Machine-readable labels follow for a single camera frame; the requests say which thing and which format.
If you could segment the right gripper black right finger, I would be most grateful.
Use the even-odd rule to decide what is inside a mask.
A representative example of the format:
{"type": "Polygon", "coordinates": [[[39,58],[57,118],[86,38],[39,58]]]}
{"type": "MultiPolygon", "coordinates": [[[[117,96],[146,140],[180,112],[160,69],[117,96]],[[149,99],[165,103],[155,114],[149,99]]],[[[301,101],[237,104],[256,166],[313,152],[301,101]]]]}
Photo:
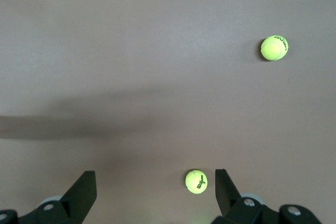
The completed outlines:
{"type": "Polygon", "coordinates": [[[215,171],[215,195],[222,213],[215,224],[322,224],[303,206],[282,205],[274,211],[257,199],[241,196],[225,169],[215,171]]]}

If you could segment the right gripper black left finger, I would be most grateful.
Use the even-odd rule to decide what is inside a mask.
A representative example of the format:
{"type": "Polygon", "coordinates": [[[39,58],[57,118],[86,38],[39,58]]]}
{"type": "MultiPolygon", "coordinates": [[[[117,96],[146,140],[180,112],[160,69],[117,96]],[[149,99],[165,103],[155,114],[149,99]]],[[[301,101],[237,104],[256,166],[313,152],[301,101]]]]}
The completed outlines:
{"type": "Polygon", "coordinates": [[[85,171],[63,196],[45,199],[24,216],[0,210],[0,224],[82,224],[96,198],[96,173],[85,171]]]}

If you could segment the yellow tennis ball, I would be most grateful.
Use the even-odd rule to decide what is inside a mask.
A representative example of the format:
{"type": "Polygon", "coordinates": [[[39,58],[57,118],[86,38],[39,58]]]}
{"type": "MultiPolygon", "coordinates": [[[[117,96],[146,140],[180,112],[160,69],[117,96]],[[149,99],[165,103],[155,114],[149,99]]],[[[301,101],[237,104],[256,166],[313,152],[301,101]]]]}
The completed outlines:
{"type": "Polygon", "coordinates": [[[185,176],[185,186],[193,194],[201,194],[207,189],[208,180],[205,173],[194,169],[185,176]]]}
{"type": "Polygon", "coordinates": [[[272,35],[266,38],[260,46],[261,55],[269,61],[282,59],[288,52],[287,40],[280,35],[272,35]]]}

